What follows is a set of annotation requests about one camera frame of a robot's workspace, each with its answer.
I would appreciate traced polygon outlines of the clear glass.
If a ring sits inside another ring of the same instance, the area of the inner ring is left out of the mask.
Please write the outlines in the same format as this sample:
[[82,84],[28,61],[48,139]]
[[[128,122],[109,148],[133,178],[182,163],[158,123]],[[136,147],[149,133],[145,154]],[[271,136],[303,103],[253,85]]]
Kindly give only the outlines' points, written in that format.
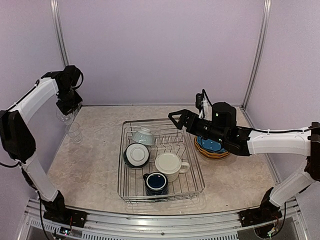
[[67,115],[64,115],[59,108],[56,109],[56,117],[59,121],[63,122],[66,126],[69,126],[75,120],[77,114],[79,113],[81,105],[79,104],[76,109]]
[[67,125],[65,132],[73,143],[79,144],[83,141],[83,135],[79,123],[73,122],[72,124]]

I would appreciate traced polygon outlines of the blue polka dot plate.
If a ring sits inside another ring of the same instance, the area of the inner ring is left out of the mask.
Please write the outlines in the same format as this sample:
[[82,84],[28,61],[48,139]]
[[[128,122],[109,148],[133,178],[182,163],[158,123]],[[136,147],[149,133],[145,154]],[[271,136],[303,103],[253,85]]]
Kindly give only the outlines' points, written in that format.
[[222,154],[227,152],[227,150],[225,150],[219,142],[213,141],[211,139],[204,139],[200,136],[197,136],[196,142],[201,149],[209,153]]

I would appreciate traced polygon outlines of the dark blue mug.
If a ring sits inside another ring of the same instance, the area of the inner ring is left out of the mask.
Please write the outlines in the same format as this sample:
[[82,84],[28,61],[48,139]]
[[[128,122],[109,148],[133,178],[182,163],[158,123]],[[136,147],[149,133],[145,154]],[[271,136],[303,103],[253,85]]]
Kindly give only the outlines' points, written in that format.
[[169,181],[161,172],[145,173],[143,175],[145,192],[147,196],[167,195]]

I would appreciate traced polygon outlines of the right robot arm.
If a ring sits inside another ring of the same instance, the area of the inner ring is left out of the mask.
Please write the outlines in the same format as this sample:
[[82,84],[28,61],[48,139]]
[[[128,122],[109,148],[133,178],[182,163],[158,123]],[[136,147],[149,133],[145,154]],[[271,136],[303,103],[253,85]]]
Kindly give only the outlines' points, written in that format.
[[226,102],[214,103],[211,120],[200,118],[190,110],[170,112],[168,118],[179,130],[221,144],[237,156],[258,154],[294,154],[305,156],[307,163],[283,182],[270,188],[256,208],[239,212],[242,227],[281,218],[280,207],[291,197],[320,180],[320,124],[290,130],[260,130],[237,126],[236,109]]

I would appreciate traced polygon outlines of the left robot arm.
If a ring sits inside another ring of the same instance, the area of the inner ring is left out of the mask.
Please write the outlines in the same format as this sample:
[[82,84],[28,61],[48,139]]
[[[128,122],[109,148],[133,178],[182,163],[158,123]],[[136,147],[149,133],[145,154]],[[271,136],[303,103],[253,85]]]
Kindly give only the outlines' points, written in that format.
[[12,160],[39,195],[47,213],[63,223],[70,218],[62,193],[49,180],[37,155],[37,140],[30,121],[44,104],[56,97],[56,106],[63,115],[73,113],[83,101],[77,90],[84,75],[75,65],[60,71],[49,71],[37,79],[31,89],[7,109],[0,112],[0,142]]

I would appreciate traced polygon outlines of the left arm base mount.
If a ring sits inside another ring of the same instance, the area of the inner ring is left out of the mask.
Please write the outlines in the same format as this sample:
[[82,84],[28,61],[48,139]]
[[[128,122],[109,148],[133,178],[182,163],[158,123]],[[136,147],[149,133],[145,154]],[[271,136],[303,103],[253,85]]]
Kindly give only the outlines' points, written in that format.
[[88,213],[85,211],[71,208],[57,210],[47,206],[45,206],[45,212],[43,214],[46,220],[78,228],[84,228],[87,216]]

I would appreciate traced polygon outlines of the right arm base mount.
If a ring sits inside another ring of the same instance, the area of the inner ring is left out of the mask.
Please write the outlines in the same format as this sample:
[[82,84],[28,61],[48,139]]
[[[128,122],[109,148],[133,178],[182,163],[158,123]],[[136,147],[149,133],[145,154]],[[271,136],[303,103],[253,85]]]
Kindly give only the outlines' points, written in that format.
[[248,208],[238,213],[242,227],[249,227],[280,219],[283,215],[279,207]]

